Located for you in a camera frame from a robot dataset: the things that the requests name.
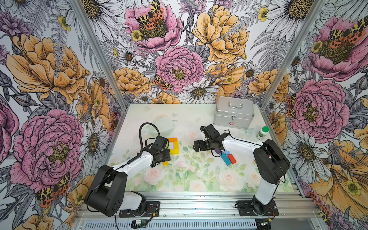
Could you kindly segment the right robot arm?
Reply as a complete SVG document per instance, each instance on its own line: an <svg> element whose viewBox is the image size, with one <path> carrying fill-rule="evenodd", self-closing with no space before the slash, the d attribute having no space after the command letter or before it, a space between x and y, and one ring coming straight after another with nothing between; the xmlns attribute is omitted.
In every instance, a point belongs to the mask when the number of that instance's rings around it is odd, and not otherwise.
<svg viewBox="0 0 368 230"><path fill-rule="evenodd" d="M278 208L274 201L274 194L280 180L285 177L290 162L279 146L271 139L261 144L233 137L230 132L219 133L210 124L201 126L203 140L194 142L195 152L228 150L230 153L240 153L251 157L257 165L261 176L259 188L251 201L237 201L235 208L240 216L277 216Z"/></svg>

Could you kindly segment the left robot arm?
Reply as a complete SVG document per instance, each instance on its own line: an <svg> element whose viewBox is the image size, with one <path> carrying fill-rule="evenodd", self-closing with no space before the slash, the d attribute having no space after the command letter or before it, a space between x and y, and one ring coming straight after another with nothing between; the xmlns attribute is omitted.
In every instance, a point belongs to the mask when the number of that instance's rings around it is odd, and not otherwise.
<svg viewBox="0 0 368 230"><path fill-rule="evenodd" d="M120 212L143 215L146 212L146 197L139 192L126 191L127 181L147 168L169 161L168 147L169 140L158 136L132 159L114 167L101 166L85 196L87 208L108 217Z"/></svg>

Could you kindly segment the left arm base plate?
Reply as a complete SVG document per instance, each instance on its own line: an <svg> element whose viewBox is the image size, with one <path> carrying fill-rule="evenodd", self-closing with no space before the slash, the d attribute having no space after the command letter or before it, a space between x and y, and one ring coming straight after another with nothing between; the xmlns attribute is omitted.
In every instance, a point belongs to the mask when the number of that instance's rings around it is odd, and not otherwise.
<svg viewBox="0 0 368 230"><path fill-rule="evenodd" d="M146 201L137 210L120 210L118 216L120 218L156 218L159 216L160 205L160 201Z"/></svg>

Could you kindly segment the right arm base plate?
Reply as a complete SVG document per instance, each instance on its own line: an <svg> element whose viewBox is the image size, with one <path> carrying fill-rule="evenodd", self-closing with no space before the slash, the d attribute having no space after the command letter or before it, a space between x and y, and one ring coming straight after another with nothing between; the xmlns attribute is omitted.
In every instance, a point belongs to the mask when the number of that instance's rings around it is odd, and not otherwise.
<svg viewBox="0 0 368 230"><path fill-rule="evenodd" d="M278 207L274 200L264 205L255 200L237 201L234 207L241 217L275 217L279 215Z"/></svg>

